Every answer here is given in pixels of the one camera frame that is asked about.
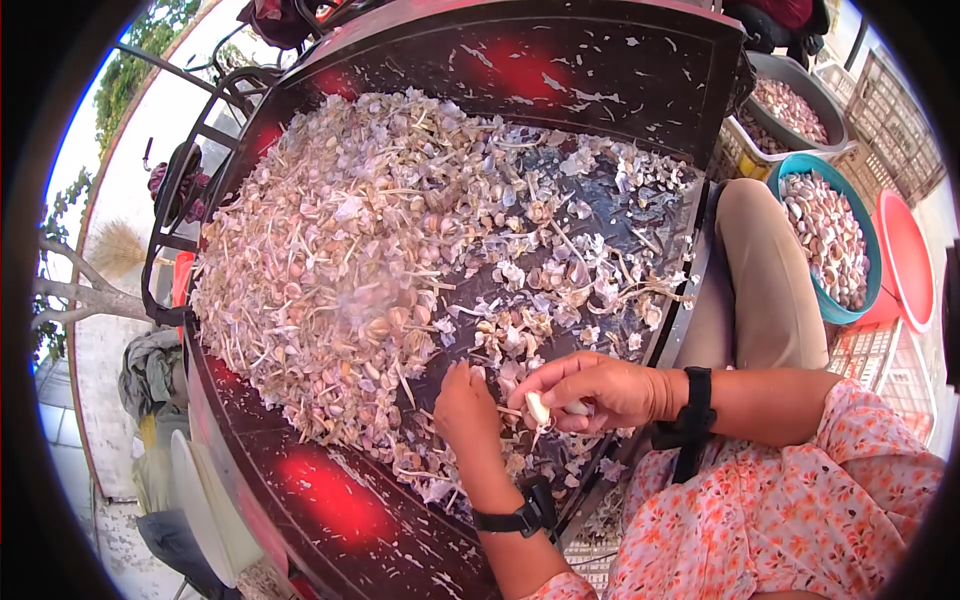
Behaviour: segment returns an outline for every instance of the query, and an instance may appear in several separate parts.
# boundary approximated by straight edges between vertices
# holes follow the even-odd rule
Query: garlic clove
[[[527,409],[538,425],[550,422],[550,409],[540,402],[539,392],[527,392]]]
[[[583,415],[584,417],[589,417],[593,412],[590,410],[590,407],[581,402],[580,400],[572,400],[566,404],[564,410],[570,415]]]

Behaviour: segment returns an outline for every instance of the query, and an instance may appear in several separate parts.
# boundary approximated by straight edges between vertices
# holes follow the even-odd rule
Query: floral blouse
[[[718,436],[697,475],[671,485],[678,451],[650,452],[637,466],[608,598],[873,596],[920,526],[944,469],[879,396],[851,380],[830,391],[807,444]],[[531,597],[596,592],[567,572]]]

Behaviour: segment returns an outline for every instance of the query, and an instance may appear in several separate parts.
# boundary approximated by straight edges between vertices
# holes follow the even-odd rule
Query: white plastic crate
[[[619,543],[573,541],[564,550],[564,558],[573,572],[586,579],[599,596],[603,595],[610,582],[610,565],[616,558],[618,549]]]
[[[838,152],[823,150],[804,150],[810,155],[818,156],[823,160],[836,164],[847,153],[852,152],[856,142],[850,142],[847,147]],[[733,116],[723,120],[720,133],[717,135],[716,145],[713,147],[713,157],[707,167],[707,177],[714,181],[735,180],[750,178],[752,180],[766,180],[770,171],[785,158],[797,152],[784,152],[777,155],[768,155],[761,151],[754,140],[743,129],[740,122]]]
[[[933,387],[917,339],[903,320],[842,331],[827,370],[879,394],[918,440],[929,442],[937,419]]]
[[[897,189],[911,208],[944,180],[947,170],[923,111],[897,69],[875,50],[867,55],[844,117],[869,149],[864,162],[841,169],[844,175],[849,170]]]
[[[843,66],[828,60],[813,67],[810,74],[820,82],[820,87],[828,92],[841,111],[847,107],[856,88],[856,79]]]

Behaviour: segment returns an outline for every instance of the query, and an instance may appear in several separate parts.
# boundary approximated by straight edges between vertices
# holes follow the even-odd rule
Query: red plastic basin
[[[857,324],[903,318],[916,333],[926,333],[933,321],[933,266],[924,236],[910,208],[893,190],[876,198],[871,217],[880,243],[883,278],[874,306]]]

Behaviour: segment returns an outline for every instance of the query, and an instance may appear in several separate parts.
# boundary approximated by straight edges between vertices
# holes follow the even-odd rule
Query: gray cloth
[[[182,357],[176,329],[142,335],[127,346],[117,387],[124,410],[136,422],[170,401],[172,366]]]

